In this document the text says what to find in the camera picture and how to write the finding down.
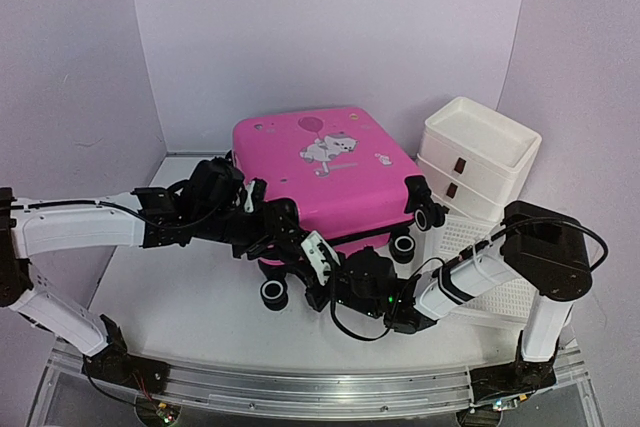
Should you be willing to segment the pink cartoon child suitcase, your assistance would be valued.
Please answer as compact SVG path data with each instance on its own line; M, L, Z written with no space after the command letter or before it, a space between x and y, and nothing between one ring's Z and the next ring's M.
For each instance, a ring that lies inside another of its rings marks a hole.
M234 165L246 183L267 182L268 201L291 199L301 226L317 231L341 259L366 247L393 264L412 262L410 228L443 225L446 210L431 198L425 177L367 112L340 107L239 122L232 134ZM273 261L259 260L261 297L271 310L288 302L286 277L272 280Z

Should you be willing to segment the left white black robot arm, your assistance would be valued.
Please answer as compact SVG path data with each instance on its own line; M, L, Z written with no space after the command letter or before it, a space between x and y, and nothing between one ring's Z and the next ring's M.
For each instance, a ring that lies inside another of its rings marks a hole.
M130 353L120 326L54 289L33 256L92 247L228 244L235 257L273 261L272 280L297 275L321 285L321 267L291 200L265 198L267 184L233 173L193 175L168 188L137 188L112 197L35 201L1 190L1 305L74 346L90 380L157 394L167 363Z

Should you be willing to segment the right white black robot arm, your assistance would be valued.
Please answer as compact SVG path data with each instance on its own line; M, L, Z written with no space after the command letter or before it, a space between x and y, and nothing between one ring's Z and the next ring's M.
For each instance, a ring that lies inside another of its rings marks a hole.
M588 232L573 218L514 201L494 232L430 275L416 271L397 279L391 260L370 248L341 259L316 232L303 237L299 251L327 282L330 305L337 304L338 281L345 278L350 293L374 302L386 330L403 334L435 326L497 286L526 280L536 294L514 360L470 372L474 404L498 405L555 384L561 331L575 301L592 287Z

